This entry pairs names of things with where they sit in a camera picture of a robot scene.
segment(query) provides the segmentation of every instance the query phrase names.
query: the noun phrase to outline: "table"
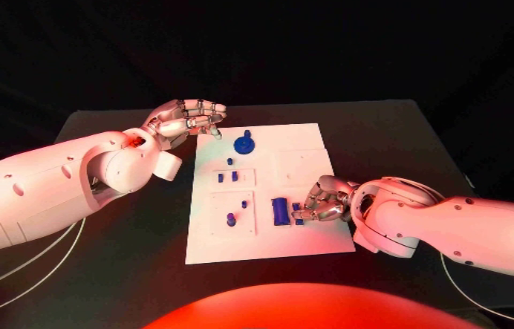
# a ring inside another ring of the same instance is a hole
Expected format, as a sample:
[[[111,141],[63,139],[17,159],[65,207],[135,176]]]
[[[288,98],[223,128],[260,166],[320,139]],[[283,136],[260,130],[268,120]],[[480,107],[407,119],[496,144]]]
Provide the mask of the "table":
[[[56,142],[137,127],[148,112],[78,111]],[[333,172],[349,180],[365,182],[394,175],[424,183],[443,195],[473,195],[411,100],[235,106],[228,115],[221,127],[317,123]],[[135,328],[215,293],[278,282],[346,284],[443,310],[470,307],[427,244],[420,244],[410,259],[374,254],[356,245],[355,253],[185,265],[195,148],[190,137],[173,150],[183,165],[172,183],[151,177],[141,190],[86,218],[60,268],[20,300],[0,308],[4,328]],[[53,268],[75,234],[76,229],[37,262],[0,282],[1,302]],[[57,236],[0,250],[1,273]],[[447,265],[472,298],[491,307],[512,306],[512,277],[450,261]]]

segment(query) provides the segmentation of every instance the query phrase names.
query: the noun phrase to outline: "black background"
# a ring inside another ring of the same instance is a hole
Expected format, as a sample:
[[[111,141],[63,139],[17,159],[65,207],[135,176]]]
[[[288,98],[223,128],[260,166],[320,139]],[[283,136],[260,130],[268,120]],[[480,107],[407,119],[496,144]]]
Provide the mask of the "black background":
[[[413,99],[478,193],[512,200],[512,5],[0,0],[0,156],[75,110]]]

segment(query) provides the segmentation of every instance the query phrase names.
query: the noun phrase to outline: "white board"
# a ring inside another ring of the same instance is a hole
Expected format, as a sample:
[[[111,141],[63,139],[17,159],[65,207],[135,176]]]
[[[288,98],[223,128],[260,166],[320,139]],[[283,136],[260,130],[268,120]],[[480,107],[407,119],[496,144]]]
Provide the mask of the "white board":
[[[271,199],[287,199],[290,214],[291,203],[303,206],[319,176],[333,174],[317,124],[219,130],[222,140],[197,136],[185,263],[355,251],[342,221],[306,221],[297,226],[291,219],[290,226],[273,224]],[[255,142],[249,154],[234,150],[234,141],[244,130],[251,131]],[[231,166],[226,158],[234,160]],[[238,172],[236,182],[231,180],[232,171]],[[242,198],[249,200],[245,209],[239,207]],[[225,224],[229,212],[236,212],[234,227]]]

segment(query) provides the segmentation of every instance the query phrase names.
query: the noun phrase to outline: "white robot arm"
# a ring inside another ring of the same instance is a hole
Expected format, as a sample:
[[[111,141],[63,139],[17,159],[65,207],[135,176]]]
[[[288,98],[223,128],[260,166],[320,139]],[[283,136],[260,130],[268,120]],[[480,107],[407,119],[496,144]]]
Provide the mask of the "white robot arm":
[[[353,220],[369,251],[413,257],[418,240],[453,261],[514,275],[514,204],[442,195],[397,177],[358,185],[323,175],[294,218]]]
[[[115,198],[138,190],[151,174],[172,181],[182,160],[173,149],[189,134],[221,139],[225,106],[173,100],[140,128],[109,131],[0,160],[0,248],[63,229]]]

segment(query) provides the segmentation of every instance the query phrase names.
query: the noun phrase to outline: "blue disc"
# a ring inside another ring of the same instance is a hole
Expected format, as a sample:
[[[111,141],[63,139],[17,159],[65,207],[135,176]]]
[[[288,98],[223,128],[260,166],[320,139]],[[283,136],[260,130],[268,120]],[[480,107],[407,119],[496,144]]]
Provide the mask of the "blue disc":
[[[248,137],[239,137],[234,142],[234,150],[239,154],[248,154],[255,148],[254,140]]]

